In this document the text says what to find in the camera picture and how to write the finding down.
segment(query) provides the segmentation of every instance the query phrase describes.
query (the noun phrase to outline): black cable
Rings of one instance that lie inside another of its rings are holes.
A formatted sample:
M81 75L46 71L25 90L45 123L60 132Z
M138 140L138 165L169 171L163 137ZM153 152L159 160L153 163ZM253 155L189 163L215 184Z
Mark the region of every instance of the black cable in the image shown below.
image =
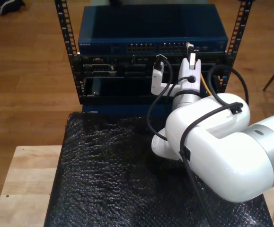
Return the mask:
M169 80L168 83L166 85L166 87L163 89L163 91L158 95L158 97L155 99L155 101L153 101L153 103L150 105L150 108L148 109L147 115L146 115L146 122L147 125L149 127L149 129L155 133L158 137L160 137L163 140L166 140L165 136L162 136L161 134L159 134L156 130L154 130L154 128L151 126L150 124L150 113L153 109L153 107L156 105L156 103L161 99L161 97L163 96L163 94L167 91L167 89L169 88L171 82L173 81L173 77L174 77L174 73L173 73L173 68L171 67L169 61L167 59L163 59L164 63L168 66L168 70L169 70Z
M192 170L191 170L191 168L190 168L190 166L189 166L189 164L188 164L188 161L187 161L187 154L186 154L186 151L185 151L185 145L184 145L184 143L185 143L185 140L186 140L186 138L187 138L189 132L190 132L196 125L198 125L200 122L204 121L205 119L207 119L207 118L213 116L214 114L217 114L217 113L219 113L219 112L221 112L221 111L223 111L223 110L230 109L230 108L234 108L234 107L241 107L241 108L242 108L242 107L243 107L243 104L242 104L242 103L235 102L235 103L232 103L232 104L226 104L226 105L221 106L221 107L219 107L219 108L217 108L217 109L215 109L215 110L210 111L209 113L203 115L202 117L200 117L199 119L197 119L197 120L195 120L193 123L191 123L191 124L185 129L185 131L183 132L182 137L181 137L181 140L180 140L180 154L181 154L182 160L183 160L183 162L184 162L184 165L185 165L187 174L188 174L188 176L189 176L189 178L190 178L190 180L191 180L191 182L192 182L192 185L193 185L193 187L194 187L194 189L195 189L195 191L196 191L196 194L197 194L197 197L198 197L198 199L199 199L199 201L200 201L200 204L201 204L201 206L202 206L202 208L203 208L203 210L204 210L206 219L207 219L207 221L208 221L208 223L209 223L209 225L210 225L211 227L213 226L213 225L212 225L212 221L210 220L210 215L209 215L209 213L208 213L208 211L207 211L207 209L206 209L206 206L205 206L205 204L204 204L204 201L203 201L203 199L202 199L202 196L201 196L201 194L200 194L200 192L199 192L199 190L198 190L198 188L197 188L197 185L196 185L196 183L195 183L194 175L193 175Z
M213 87L212 87L212 74L219 69L223 69L223 70L229 70L230 72L233 72L241 81L243 88L244 88L244 93L245 93L245 102L247 103L247 105L249 104L249 97L248 97L248 89L246 86L246 83L244 81L244 79L242 78L242 76L235 70L233 69L231 66L228 65L215 65L213 67L211 67L211 69L208 71L207 73L207 86L210 89L213 97L218 101L218 103L220 103L221 105L227 105L228 103L224 102L218 95L217 93L214 91Z

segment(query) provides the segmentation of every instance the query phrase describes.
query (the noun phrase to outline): rack post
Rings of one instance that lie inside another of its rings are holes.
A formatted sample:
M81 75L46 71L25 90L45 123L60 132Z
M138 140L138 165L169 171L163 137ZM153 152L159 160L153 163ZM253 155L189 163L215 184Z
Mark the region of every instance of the rack post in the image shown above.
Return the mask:
M67 56L71 65L71 72L74 77L74 82L80 103L82 96L85 95L83 81L77 77L79 72L77 70L76 62L79 62L77 47L75 43L74 33L71 27L71 19L66 0L55 0L59 23L66 47Z

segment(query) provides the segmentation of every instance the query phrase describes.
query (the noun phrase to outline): network port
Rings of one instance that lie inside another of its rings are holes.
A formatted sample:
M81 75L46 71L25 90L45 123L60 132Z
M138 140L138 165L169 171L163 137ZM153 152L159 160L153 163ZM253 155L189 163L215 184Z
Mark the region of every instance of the network port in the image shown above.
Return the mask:
M156 52L155 44L129 44L126 49L128 53Z
M185 49L185 43L162 43L159 51L162 53L176 53L182 52Z

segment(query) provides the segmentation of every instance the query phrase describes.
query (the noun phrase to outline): cable clip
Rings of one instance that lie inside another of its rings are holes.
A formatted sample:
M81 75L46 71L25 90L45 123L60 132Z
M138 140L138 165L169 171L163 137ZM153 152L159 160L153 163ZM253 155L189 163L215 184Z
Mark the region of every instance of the cable clip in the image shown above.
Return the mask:
M237 107L230 108L230 111L231 111L232 115L241 113L242 112L242 107L243 106L237 106Z

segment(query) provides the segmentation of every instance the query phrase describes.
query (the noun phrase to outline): wooden floor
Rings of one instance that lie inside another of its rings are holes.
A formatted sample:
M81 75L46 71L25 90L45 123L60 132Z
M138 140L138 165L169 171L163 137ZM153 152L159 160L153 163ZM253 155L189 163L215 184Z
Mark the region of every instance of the wooden floor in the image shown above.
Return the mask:
M69 0L78 39L85 0ZM215 0L228 36L238 1ZM0 17L0 193L16 146L61 145L68 115L80 111L53 0L30 0L26 9ZM256 1L234 67L250 94L251 122L274 115L274 3ZM228 92L243 97L232 76Z

